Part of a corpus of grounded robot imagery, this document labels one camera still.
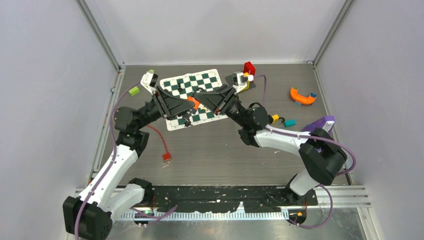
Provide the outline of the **black keys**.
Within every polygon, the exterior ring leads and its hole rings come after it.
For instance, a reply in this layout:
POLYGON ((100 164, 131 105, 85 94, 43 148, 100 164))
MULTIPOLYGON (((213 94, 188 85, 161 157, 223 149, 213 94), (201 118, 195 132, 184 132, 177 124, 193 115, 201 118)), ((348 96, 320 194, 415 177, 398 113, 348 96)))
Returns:
POLYGON ((184 119, 184 126, 186 128, 192 125, 191 117, 192 117, 191 111, 187 111, 182 114, 182 118, 184 119))

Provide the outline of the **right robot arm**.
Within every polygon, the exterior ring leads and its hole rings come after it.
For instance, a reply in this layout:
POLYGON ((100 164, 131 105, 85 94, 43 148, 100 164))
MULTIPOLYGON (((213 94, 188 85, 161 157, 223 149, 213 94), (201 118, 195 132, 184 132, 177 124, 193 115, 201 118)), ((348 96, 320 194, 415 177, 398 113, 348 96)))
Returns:
POLYGON ((272 127, 271 116, 265 107, 257 102, 244 107, 233 87, 223 85, 217 91, 198 91, 193 98, 190 101, 168 94, 165 106, 171 110, 170 116, 182 115, 199 102, 214 114, 224 114, 241 126, 238 134, 246 145, 274 148, 301 158, 304 170, 296 174, 284 189, 285 198, 291 205, 299 205, 309 190, 319 185, 331 185, 348 159, 347 148, 334 141, 325 129, 291 131, 272 127))

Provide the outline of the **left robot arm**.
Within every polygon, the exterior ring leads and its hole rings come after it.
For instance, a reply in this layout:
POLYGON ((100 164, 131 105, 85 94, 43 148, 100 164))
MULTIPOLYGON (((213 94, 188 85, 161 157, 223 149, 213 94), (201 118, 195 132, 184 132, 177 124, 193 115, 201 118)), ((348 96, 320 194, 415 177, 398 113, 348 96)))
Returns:
POLYGON ((115 107, 110 118, 114 146, 107 162, 77 197, 63 202, 65 230, 75 239, 105 240, 113 223, 131 207, 148 207, 153 202, 152 184, 135 178, 119 193, 114 193, 128 169, 140 158, 150 134, 140 129, 160 118, 171 119, 195 107, 193 101, 173 96, 160 86, 152 91, 151 101, 139 109, 115 107))

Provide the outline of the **dark grey building baseplate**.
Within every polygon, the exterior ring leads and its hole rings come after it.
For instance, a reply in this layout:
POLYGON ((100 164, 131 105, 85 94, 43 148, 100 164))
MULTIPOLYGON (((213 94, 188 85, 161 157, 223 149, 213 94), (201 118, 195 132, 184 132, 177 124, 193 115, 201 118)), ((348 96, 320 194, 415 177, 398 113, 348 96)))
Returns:
MULTIPOLYGON (((225 80, 226 80, 226 82, 228 83, 229 86, 232 86, 232 85, 236 85, 237 84, 237 79, 235 77, 233 77, 232 75, 226 76, 225 77, 225 80)), ((251 85, 250 89, 255 88, 256 87, 256 84, 253 81, 251 81, 251 83, 252 83, 252 85, 251 85)))

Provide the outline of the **yellow building block tower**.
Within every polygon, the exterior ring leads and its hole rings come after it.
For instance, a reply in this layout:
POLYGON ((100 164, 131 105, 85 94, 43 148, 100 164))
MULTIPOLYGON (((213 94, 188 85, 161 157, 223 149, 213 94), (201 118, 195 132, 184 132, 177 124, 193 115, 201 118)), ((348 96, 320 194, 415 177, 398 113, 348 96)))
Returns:
POLYGON ((252 82, 251 81, 245 82, 245 86, 244 86, 244 88, 240 92, 244 92, 244 91, 249 90, 251 88, 251 85, 252 85, 252 82))

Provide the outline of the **light green block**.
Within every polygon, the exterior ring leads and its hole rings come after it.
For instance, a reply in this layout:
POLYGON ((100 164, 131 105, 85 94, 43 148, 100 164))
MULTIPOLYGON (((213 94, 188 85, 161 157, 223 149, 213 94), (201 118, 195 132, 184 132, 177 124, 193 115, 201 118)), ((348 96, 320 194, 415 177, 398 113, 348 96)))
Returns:
POLYGON ((140 89, 137 86, 132 87, 128 90, 128 93, 133 97, 140 92, 140 89))

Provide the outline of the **red building block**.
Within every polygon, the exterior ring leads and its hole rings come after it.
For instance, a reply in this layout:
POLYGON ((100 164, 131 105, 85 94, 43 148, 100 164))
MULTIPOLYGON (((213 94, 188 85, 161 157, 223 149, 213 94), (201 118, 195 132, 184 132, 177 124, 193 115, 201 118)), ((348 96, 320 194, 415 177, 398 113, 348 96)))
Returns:
POLYGON ((247 61, 244 63, 243 73, 254 76, 256 74, 256 68, 250 61, 247 61))

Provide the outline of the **teal cube block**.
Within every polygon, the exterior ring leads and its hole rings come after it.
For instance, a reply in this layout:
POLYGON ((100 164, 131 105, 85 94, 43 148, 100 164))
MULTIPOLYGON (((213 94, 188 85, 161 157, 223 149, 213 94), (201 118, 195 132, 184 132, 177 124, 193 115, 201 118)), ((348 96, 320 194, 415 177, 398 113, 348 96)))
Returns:
POLYGON ((297 124, 295 119, 287 119, 283 122, 285 128, 293 127, 297 124))

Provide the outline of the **orange curved toy track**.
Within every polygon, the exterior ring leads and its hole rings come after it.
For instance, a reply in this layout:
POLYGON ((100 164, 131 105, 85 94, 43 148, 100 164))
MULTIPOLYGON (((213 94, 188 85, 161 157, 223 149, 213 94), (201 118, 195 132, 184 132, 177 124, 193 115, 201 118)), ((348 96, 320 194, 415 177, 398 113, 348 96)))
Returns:
POLYGON ((294 87, 290 89, 289 95, 296 104, 307 106, 312 105, 317 98, 317 95, 312 92, 308 96, 301 95, 299 94, 298 89, 294 87))

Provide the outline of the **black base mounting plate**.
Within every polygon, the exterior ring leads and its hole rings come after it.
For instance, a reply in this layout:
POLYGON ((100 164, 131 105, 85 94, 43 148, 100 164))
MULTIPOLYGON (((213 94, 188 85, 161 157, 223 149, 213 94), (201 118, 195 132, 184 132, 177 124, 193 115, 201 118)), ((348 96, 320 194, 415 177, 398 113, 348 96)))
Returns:
POLYGON ((276 185, 163 185, 154 186, 153 193, 143 206, 161 212, 177 206, 178 213, 234 213, 243 204, 247 213, 276 213, 280 207, 318 205, 314 190, 295 197, 285 186, 276 185))

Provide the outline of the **purple white device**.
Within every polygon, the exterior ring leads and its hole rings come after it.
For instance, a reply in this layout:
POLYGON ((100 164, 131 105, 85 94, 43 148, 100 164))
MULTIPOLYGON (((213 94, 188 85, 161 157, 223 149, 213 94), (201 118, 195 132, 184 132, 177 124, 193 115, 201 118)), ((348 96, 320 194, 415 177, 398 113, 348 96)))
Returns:
POLYGON ((301 131, 302 132, 312 132, 316 128, 321 128, 325 130, 327 133, 331 133, 334 127, 336 120, 335 117, 332 115, 324 116, 312 123, 309 123, 306 125, 301 131))

